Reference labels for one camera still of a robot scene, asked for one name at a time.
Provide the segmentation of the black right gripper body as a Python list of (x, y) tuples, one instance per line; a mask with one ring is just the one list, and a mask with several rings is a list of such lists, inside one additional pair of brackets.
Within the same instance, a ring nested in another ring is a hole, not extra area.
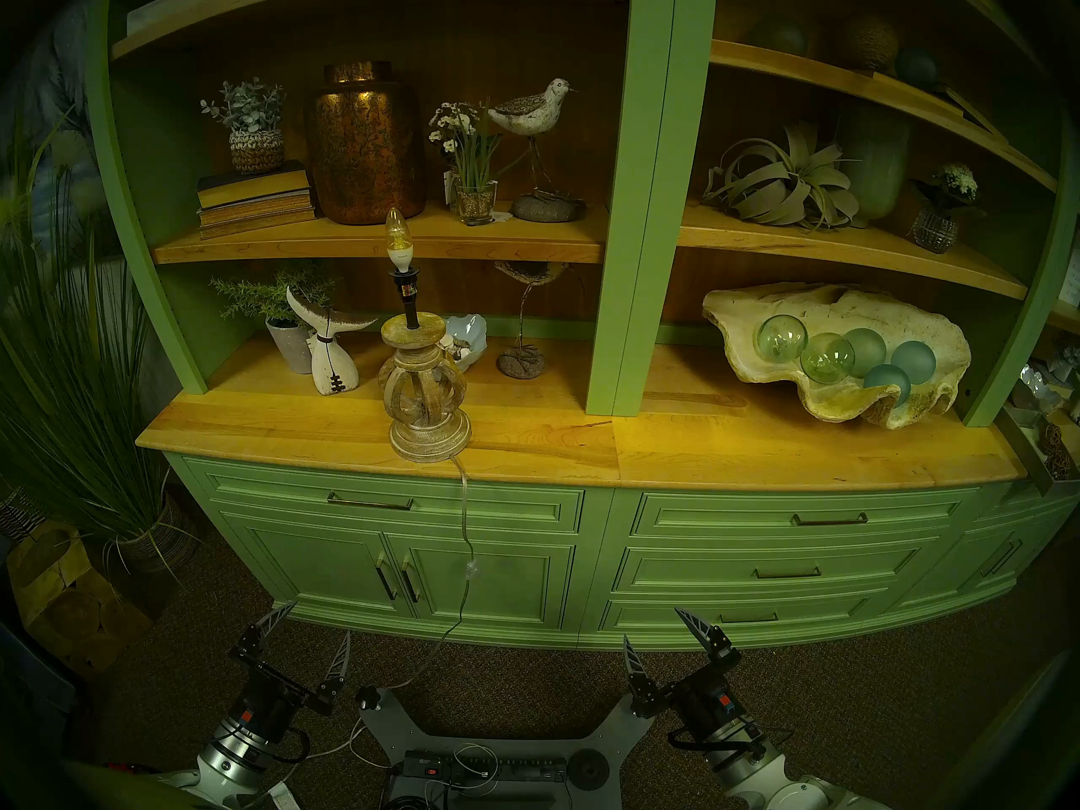
[(631, 712), (642, 719), (654, 718), (673, 710), (681, 728), (669, 735), (671, 745), (755, 745), (755, 729), (746, 729), (746, 740), (716, 740), (714, 737), (744, 720), (745, 708), (730, 692), (725, 673), (741, 660), (731, 645), (727, 656), (708, 656), (708, 662), (681, 680), (660, 687), (652, 679), (652, 694), (631, 694)]

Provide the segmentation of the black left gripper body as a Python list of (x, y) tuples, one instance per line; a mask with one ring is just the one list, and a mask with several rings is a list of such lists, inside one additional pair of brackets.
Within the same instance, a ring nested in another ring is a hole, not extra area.
[(262, 648), (251, 648), (251, 627), (245, 629), (229, 654), (248, 669), (247, 681), (229, 713), (230, 719), (237, 723), (237, 728), (230, 732), (237, 735), (245, 730), (274, 746), (291, 732), (299, 737), (301, 752), (310, 754), (310, 737), (295, 727), (293, 719), (303, 708), (314, 710), (322, 716), (330, 715), (339, 694), (325, 694), (325, 677), (311, 690), (270, 667), (260, 659)]

